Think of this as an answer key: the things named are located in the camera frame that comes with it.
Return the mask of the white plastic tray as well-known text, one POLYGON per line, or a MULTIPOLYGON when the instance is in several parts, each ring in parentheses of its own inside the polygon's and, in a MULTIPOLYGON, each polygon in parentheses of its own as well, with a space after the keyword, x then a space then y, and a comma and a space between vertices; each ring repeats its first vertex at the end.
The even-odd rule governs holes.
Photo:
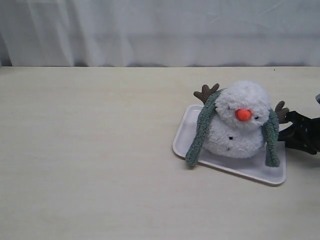
MULTIPOLYGON (((196 123, 202 108, 201 105, 196 104, 186 108, 173 140, 172 150, 176 156, 183 160, 195 136, 196 123)), ((244 159, 219 156, 203 149, 198 163, 240 178, 277 187, 282 185, 287 178, 286 148, 284 142, 277 142, 276 152, 280 159, 279 167, 265 166, 266 150, 264 148, 257 155, 244 159)))

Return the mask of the white curtain backdrop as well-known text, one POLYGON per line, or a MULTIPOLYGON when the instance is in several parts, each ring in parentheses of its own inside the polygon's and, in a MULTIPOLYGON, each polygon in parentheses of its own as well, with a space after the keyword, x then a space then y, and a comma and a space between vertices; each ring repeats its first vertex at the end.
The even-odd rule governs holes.
POLYGON ((3 0, 3 66, 318 66, 317 0, 3 0))

